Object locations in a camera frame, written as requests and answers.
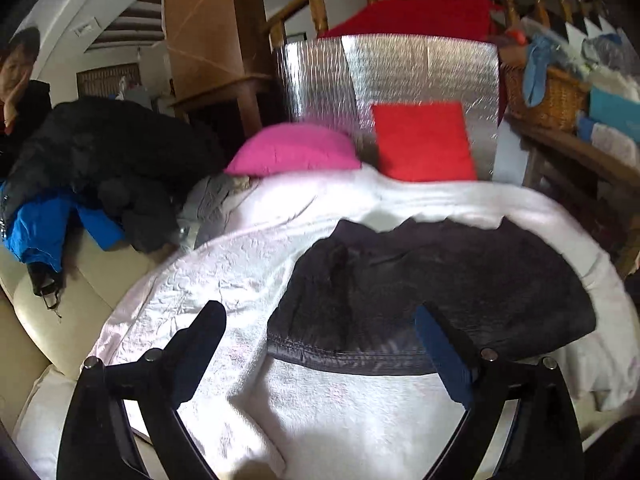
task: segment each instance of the black jacket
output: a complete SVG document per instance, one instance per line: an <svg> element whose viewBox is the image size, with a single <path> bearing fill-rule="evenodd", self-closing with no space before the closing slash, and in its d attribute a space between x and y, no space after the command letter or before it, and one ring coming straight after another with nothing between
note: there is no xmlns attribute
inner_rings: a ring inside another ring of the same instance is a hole
<svg viewBox="0 0 640 480"><path fill-rule="evenodd" d="M191 188L222 170L214 160L188 124L136 103L62 103L22 146L0 198L1 227L34 197L71 189L119 222L135 249L154 251L177 229Z"/></svg>
<svg viewBox="0 0 640 480"><path fill-rule="evenodd" d="M29 81L16 109L18 117L11 135L0 136L0 178L9 174L22 144L40 127L51 111L49 85L42 81Z"/></svg>
<svg viewBox="0 0 640 480"><path fill-rule="evenodd" d="M478 349L508 360L556 350L596 326L569 264L507 219L494 230L409 219L386 233L341 220L296 262L268 321L268 353L327 372L433 373L414 329L427 302Z"/></svg>

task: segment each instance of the red pillow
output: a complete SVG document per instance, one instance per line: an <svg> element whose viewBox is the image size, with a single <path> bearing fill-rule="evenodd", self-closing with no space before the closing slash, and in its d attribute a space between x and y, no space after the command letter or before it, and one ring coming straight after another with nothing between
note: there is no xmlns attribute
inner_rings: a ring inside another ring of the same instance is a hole
<svg viewBox="0 0 640 480"><path fill-rule="evenodd" d="M407 182L477 180L460 102L373 105L380 173Z"/></svg>

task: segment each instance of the white blanket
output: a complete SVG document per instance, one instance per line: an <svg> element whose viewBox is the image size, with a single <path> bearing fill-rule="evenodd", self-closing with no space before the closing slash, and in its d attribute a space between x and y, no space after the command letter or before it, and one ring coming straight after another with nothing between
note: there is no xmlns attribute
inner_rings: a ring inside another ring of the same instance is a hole
<svg viewBox="0 0 640 480"><path fill-rule="evenodd" d="M572 395L596 391L603 408L614 408L633 394L640 362L635 309L608 256L562 207L528 189L403 184L367 166L264 179L228 219L228 228L258 225L216 238L138 283L93 353L107 364L136 360L163 348L208 300L218 300L228 315L226 333L193 400L179 409L218 474L259 460L295 480L422 478L463 413L436 374L329 374L265 357L266 322L300 254L340 218L389 230L411 216L489 229L507 216L538 234L580 276L598 320L593 333L554 353ZM127 409L132 426L144 431L137 407ZM491 474L512 415L510 406L479 477Z"/></svg>

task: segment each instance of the red blanket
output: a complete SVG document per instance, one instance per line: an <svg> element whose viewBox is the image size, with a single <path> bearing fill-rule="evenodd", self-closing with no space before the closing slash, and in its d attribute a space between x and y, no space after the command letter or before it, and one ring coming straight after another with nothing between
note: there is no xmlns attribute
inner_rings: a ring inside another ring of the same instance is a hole
<svg viewBox="0 0 640 480"><path fill-rule="evenodd" d="M491 5L489 0L380 0L320 37L420 34L484 41Z"/></svg>

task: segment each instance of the recessed ceiling light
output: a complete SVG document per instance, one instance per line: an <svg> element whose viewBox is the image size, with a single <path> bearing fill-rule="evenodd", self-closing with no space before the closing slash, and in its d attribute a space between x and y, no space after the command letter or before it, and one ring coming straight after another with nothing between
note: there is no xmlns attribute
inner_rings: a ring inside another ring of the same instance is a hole
<svg viewBox="0 0 640 480"><path fill-rule="evenodd" d="M95 18L91 18L87 22L81 23L80 25L76 25L73 29L74 34L80 38L82 36L87 36L92 32L100 32L100 26Z"/></svg>

